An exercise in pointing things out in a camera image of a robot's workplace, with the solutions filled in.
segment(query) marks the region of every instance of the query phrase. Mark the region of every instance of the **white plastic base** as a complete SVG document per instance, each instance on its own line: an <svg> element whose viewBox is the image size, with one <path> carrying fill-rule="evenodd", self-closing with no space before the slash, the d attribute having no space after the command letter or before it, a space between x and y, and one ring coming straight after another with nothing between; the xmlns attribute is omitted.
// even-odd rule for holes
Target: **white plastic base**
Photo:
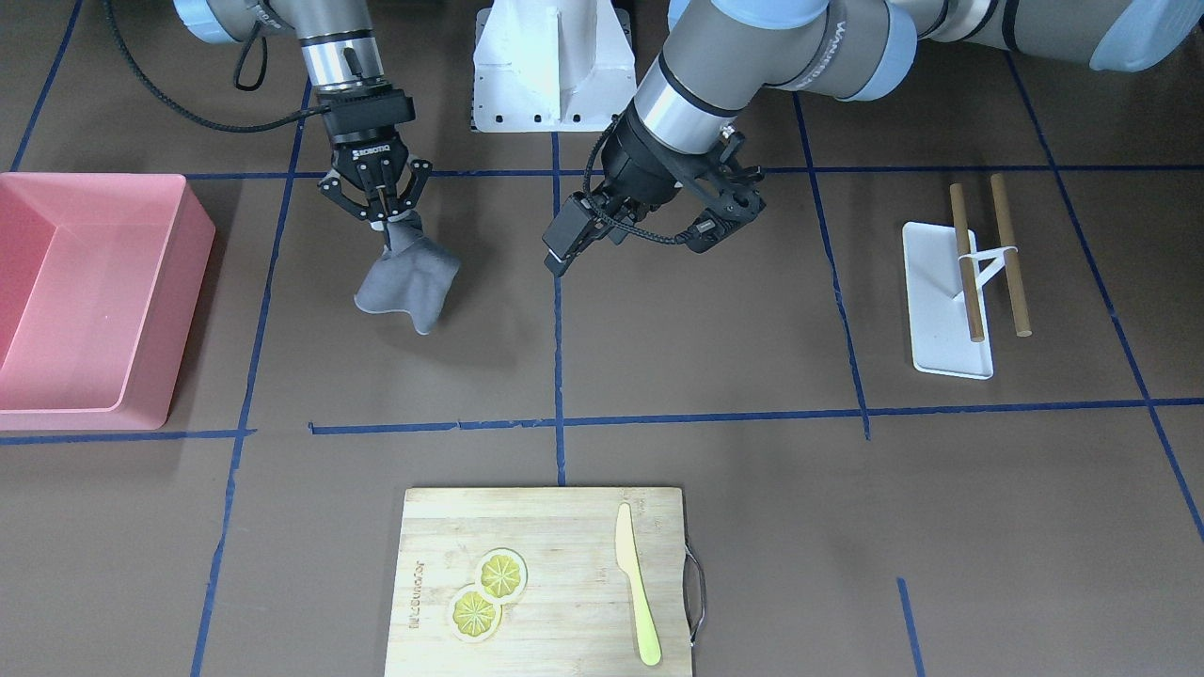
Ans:
<svg viewBox="0 0 1204 677"><path fill-rule="evenodd" d="M472 61L479 131L601 131L636 94L631 19L608 0L495 0Z"/></svg>
<svg viewBox="0 0 1204 677"><path fill-rule="evenodd" d="M970 230L970 252L978 241ZM986 338L970 340L952 226L910 222L903 226L903 263L911 325L911 364L925 373L986 379L995 376L982 285L979 307Z"/></svg>

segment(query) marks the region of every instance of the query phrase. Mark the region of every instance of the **gray cloth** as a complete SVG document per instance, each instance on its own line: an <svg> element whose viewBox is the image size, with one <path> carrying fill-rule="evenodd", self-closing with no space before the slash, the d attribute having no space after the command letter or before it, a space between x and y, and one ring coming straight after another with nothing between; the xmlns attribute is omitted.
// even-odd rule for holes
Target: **gray cloth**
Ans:
<svg viewBox="0 0 1204 677"><path fill-rule="evenodd" d="M443 311L460 259L423 235L417 212L385 228L389 245L364 278L355 306L373 314L408 313L414 330L426 336Z"/></svg>

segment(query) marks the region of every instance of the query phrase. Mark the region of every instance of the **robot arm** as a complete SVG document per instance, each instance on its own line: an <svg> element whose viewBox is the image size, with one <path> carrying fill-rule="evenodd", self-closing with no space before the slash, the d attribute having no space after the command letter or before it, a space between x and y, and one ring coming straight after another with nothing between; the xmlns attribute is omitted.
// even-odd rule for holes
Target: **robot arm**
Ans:
<svg viewBox="0 0 1204 677"><path fill-rule="evenodd" d="M885 0L690 2L600 140L601 186L589 187L586 169L583 190L545 231L544 264L559 277L607 236L710 249L765 208L763 175L736 161L744 136L731 126L761 87L877 99L907 75L915 45L910 17ZM680 188L703 204L686 230L669 237L636 225Z"/></svg>
<svg viewBox="0 0 1204 677"><path fill-rule="evenodd" d="M1165 58L1202 13L1204 0L1090 10L1081 0L673 0L668 40L598 142L604 179L590 187L591 154L582 192L544 232L544 264L562 276L607 236L706 252L755 219L761 173L734 161L744 137L731 124L762 87L878 99L910 70L917 37L1135 71ZM689 229L668 237L636 226L683 187L704 205Z"/></svg>
<svg viewBox="0 0 1204 677"><path fill-rule="evenodd" d="M399 222L431 172L411 158L396 125L414 119L413 100L384 77L365 0L176 0L194 35L206 42L243 42L259 34L295 34L309 81L326 111L331 170L324 195L376 230ZM405 188L399 183L407 173ZM344 184L364 196L349 198Z"/></svg>

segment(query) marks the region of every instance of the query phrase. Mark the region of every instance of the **plastic knife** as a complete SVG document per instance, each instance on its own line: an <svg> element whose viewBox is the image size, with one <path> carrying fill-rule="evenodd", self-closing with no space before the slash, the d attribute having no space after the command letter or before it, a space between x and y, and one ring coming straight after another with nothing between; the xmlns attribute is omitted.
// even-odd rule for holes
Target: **plastic knife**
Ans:
<svg viewBox="0 0 1204 677"><path fill-rule="evenodd" d="M631 505L619 504L619 516L614 523L614 552L619 569L627 575L631 585L631 606L636 612L636 641L639 644L639 660L644 665L656 665L661 661L661 641L656 636L653 623L653 610L648 606L644 594L644 578L639 575L639 558L636 555L636 534L631 525Z"/></svg>

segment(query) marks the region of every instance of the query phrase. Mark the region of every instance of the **black cable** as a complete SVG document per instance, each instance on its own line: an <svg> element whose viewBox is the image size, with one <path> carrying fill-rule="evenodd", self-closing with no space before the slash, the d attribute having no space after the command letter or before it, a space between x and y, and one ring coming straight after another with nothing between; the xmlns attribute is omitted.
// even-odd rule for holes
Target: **black cable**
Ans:
<svg viewBox="0 0 1204 677"><path fill-rule="evenodd" d="M238 92L254 92L262 87L264 78L267 77L267 36L259 35L261 27L262 24L255 22L254 28L250 29L250 35L247 37L247 42L242 45L242 52L238 53L238 63L234 65L234 88ZM254 84L243 84L242 69L247 65L247 54L250 54L250 46L255 43L256 37L259 37L261 57L259 60L259 77L255 78Z"/></svg>
<svg viewBox="0 0 1204 677"><path fill-rule="evenodd" d="M602 136L600 136L597 142L594 145L594 149L590 151L589 159L585 160L585 172L584 172L585 177L582 179L582 192L585 193L585 205L590 208L591 212L594 212L594 216L597 217L598 220L609 225L610 228L618 228L624 232L635 235L636 237L642 237L644 240L648 240L649 242L656 242L657 245L685 245L686 237L690 234L689 230L683 230L681 232L678 232L673 237L666 237L663 235L659 235L650 230L644 230L643 228L637 228L635 225L622 223L621 220L606 213L602 210L602 207L594 201L592 188L590 188L590 177L594 176L594 161L597 159L598 152L602 149L602 146L606 143L607 139L610 137L610 134L614 133L614 128L618 126L618 124L619 124L619 118L615 118L614 120L610 122L610 124L602 133Z"/></svg>
<svg viewBox="0 0 1204 677"><path fill-rule="evenodd" d="M253 125L222 124L222 123L216 123L213 120L208 120L206 118L202 118L201 116L197 116L196 113L194 113L194 112L189 111L188 108L185 108L185 107L181 106L179 104L177 104L171 96L167 96L166 94L164 94L161 89L159 89L158 87L154 86L153 82L150 82L150 78L148 78L147 75L144 72L142 72L142 69L138 67L137 61L134 60L134 55L130 54L130 48L126 47L125 40L122 39L122 33L119 30L117 30L117 19L113 17L113 2L112 2L112 0L100 0L100 2L105 7L105 20L108 23L108 30L110 30L110 33L112 33L112 35L113 35L113 42L117 43L117 51L122 53L122 58L125 59L125 63L130 66L130 70L134 71L134 76L138 78L138 82L141 82L142 86L146 87L147 90L150 92L150 94L154 94L155 99L163 101L163 104L165 106L167 106L169 108L171 108L176 113L183 116L184 118L187 118L187 119L189 119L189 120L191 120L191 122L194 122L194 123L196 123L196 124L199 124L201 126L207 126L209 129L216 129L218 131L229 131L229 133L232 133L232 134L255 134L255 133L259 133L259 131L267 131L270 129L276 129L276 128L279 128L279 126L284 126L287 124L297 122L300 119L303 119L303 118L307 118L307 117L311 117L311 116L318 116L318 114L325 113L325 112L327 112L330 110L329 106L318 106L317 108L301 108L299 111L294 111L293 113L289 113L288 116L285 116L285 117L283 117L283 118L281 118L281 119L278 119L276 122L270 122L270 123L266 123L266 124L253 124Z"/></svg>

